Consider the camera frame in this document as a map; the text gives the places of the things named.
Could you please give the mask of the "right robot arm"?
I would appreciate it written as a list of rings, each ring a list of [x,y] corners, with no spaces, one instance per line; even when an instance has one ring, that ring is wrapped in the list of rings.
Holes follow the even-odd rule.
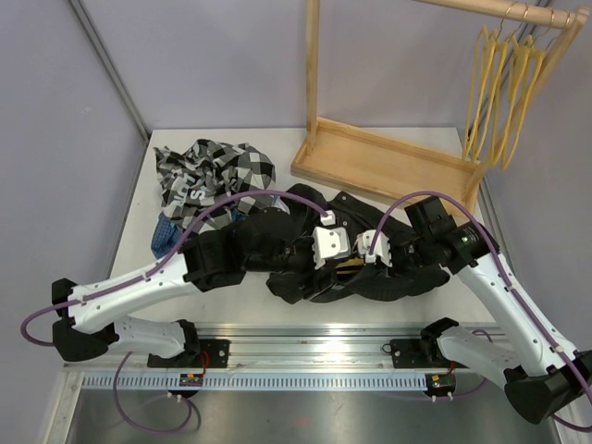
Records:
[[[495,319],[511,346],[479,339],[442,318],[422,339],[439,359],[462,364],[503,390],[524,420],[539,424],[578,398],[591,395],[591,353],[580,351],[537,308],[487,230],[471,217],[461,226],[445,210],[451,198],[437,191],[411,193],[406,207],[419,237],[413,256],[443,265]]]

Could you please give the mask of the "yellow hanger of blue shirt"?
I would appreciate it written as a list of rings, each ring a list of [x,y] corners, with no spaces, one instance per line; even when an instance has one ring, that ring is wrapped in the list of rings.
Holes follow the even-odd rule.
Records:
[[[505,121],[499,126],[500,84],[494,95],[494,133],[488,151],[490,167],[506,169],[512,161],[520,141],[528,106],[531,102],[537,77],[545,54],[535,47],[535,39],[527,35],[519,43],[515,37],[508,39],[512,45],[509,61],[509,78],[506,89],[508,110]]]

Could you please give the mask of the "hanger of checkered shirt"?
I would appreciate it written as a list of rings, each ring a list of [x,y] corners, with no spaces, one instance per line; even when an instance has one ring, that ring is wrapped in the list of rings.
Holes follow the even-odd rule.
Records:
[[[488,91],[489,79],[494,72],[497,40],[497,30],[490,31],[483,25],[475,39],[473,68],[469,88],[465,133],[463,136],[462,157],[476,162],[477,135],[482,105]]]

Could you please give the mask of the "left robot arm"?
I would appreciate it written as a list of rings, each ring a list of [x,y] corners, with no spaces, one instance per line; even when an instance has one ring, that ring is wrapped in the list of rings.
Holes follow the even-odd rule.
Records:
[[[148,321],[132,313],[193,290],[239,285],[249,272],[285,273],[297,284],[314,268],[313,244],[288,214],[265,210],[192,236],[170,259],[143,270],[88,285],[59,279],[52,285],[59,316],[53,344],[68,363],[121,351],[148,355],[151,367],[194,366],[203,352],[192,322]]]

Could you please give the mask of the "yellow hanger of white shirt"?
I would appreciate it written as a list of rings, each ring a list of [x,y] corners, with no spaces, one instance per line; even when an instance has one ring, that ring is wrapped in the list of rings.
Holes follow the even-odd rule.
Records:
[[[512,40],[508,110],[497,139],[493,162],[506,169],[516,153],[527,111],[547,83],[555,68],[553,54],[537,47],[536,39],[528,35],[522,43]]]

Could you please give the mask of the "blue plaid shirt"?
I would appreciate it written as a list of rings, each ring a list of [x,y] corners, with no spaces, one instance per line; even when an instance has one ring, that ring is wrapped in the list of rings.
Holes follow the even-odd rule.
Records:
[[[198,233],[222,229],[231,223],[241,222],[245,218],[246,215],[237,209],[223,210],[217,216],[209,216],[198,229]],[[178,226],[164,213],[161,213],[158,217],[150,246],[154,257],[160,259],[166,256],[177,244],[183,232],[183,227]]]

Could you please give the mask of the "hanger of black shirt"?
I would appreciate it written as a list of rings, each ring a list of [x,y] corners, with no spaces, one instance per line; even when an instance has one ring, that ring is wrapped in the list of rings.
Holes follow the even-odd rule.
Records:
[[[336,274],[339,279],[353,278],[364,268],[364,260],[360,257],[340,262],[336,268]]]

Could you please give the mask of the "black pinstripe shirt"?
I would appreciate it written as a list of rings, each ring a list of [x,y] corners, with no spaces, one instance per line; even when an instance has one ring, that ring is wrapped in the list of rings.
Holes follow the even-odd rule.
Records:
[[[311,207],[286,201],[287,211],[263,210],[248,216],[234,232],[242,248],[242,265],[249,272],[268,274],[266,285],[284,302],[335,302],[357,294],[394,302],[444,286],[450,275],[439,265],[423,265],[400,255],[392,267],[366,265],[353,252],[329,260],[319,269],[313,257],[313,230],[319,214]]]

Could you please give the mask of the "black white checkered shirt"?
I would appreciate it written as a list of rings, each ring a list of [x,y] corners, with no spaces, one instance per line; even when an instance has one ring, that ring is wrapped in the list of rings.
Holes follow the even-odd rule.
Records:
[[[154,154],[162,213],[182,229],[214,204],[276,182],[273,162],[248,143],[198,139],[183,153],[165,146],[155,147]]]

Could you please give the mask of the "hanger of plaid shirt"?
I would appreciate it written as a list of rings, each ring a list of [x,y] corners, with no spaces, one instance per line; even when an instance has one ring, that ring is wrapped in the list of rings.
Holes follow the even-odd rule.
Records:
[[[499,102],[501,74],[504,68],[504,63],[506,61],[509,47],[507,41],[500,39],[500,30],[493,30],[497,30],[499,36],[497,40],[498,43],[495,56],[494,72],[489,79],[488,91],[486,93],[486,98],[484,99],[484,103],[482,105],[482,111],[479,121],[479,132],[476,139],[478,142],[477,152],[479,154],[481,153],[486,140],[491,114],[493,114],[495,110],[494,104]]]

